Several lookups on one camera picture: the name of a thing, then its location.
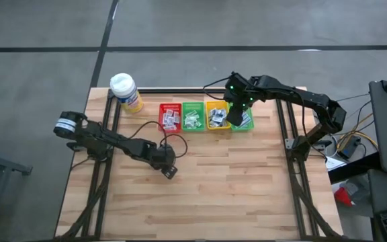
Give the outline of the black power adapter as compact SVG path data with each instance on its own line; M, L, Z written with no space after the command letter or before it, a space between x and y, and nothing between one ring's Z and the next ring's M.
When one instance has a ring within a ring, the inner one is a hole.
M361 142L361 138L358 136L350 136L347 140L345 140L342 145L338 148L337 154L338 156L349 159L354 154L356 148L359 146Z

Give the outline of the red object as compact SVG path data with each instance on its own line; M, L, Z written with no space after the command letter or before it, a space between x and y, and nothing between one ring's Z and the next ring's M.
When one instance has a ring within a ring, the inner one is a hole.
M334 197L336 201L346 205L346 206L353 206L353 202L347 192L347 190L343 187L339 188L335 193Z

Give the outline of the white paper sheet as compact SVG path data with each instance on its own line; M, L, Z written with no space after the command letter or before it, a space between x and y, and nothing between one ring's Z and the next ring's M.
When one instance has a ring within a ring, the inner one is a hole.
M340 161L338 159L327 157L325 161L325 165L328 171L336 169L338 167L342 167L346 165L346 162Z

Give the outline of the red plastic basket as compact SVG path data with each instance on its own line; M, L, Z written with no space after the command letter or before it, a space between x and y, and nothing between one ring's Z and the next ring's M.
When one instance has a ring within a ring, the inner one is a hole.
M163 103L163 104L160 104L159 105L159 125L158 125L158 130L159 131L163 131L164 130L164 126L166 125L163 125L162 124L162 118L163 116L165 115L165 112L167 109L172 109L174 112L179 112L179 115L180 115L180 123L175 123L176 127L177 127L177 130L167 130L167 132L169 133L177 133L177 132L180 132L181 131L181 104L180 103Z

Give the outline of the yellow Lysol wipes canister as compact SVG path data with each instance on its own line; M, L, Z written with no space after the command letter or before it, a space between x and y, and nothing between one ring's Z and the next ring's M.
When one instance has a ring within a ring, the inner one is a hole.
M129 74L118 73L114 75L110 79L110 89L127 112L135 113L142 109L142 98Z

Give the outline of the yellow plastic basket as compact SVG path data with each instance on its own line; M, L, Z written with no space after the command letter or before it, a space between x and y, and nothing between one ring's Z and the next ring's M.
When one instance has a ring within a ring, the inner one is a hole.
M226 127L222 127L222 128L219 128L219 127L218 128L210 128L209 127L209 123L210 123L210 121L209 121L209 117L210 117L209 111L211 109L213 109L213 108L216 108L216 110L224 108L226 110L226 115L228 115L228 113L229 113L229 107L228 107L228 104L225 101L207 101L206 102L206 124L207 124L207 128L209 130L228 130L228 129L230 129L230 123L227 120L223 120L222 121L222 123L224 121L228 122L228 127L227 128Z

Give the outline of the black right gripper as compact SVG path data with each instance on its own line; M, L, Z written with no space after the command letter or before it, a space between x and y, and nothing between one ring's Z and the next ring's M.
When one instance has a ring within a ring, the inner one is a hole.
M224 101L231 103L226 119L235 126L240 126L243 121L243 112L249 107L249 94L247 80L238 73L232 72L225 84Z

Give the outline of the blue striped white packet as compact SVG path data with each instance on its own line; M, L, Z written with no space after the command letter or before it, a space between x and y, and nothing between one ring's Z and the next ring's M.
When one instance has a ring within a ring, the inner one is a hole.
M241 125L239 126L240 128L246 126L247 124L249 124L251 122L250 115L247 112L243 113L242 118L243 118L243 120L241 122Z

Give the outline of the green plastic basket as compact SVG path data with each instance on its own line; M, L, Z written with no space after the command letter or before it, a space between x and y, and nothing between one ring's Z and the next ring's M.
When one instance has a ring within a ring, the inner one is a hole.
M234 124L230 124L232 131L250 131L250 130L254 129L254 120L253 120L253 114L252 114L251 108L247 109L244 112L247 112L250 115L251 122L249 124L247 124L246 126L241 127L241 128L239 126L235 126Z
M186 123L186 120L187 119L194 119L193 116L190 116L188 118L185 117L185 115L188 113L188 112L192 112L192 111L196 111L199 115L202 116L202 119L201 120L198 120L198 122L202 123L203 125L203 128L202 129L186 129L185 128L185 123ZM182 119L182 130L183 131L187 131L187 132L201 132L201 131L204 131L205 130L205 127L206 127L206 116L205 116L205 107L204 107L204 103L203 102L183 102L182 103L182 115L181 115L181 119Z

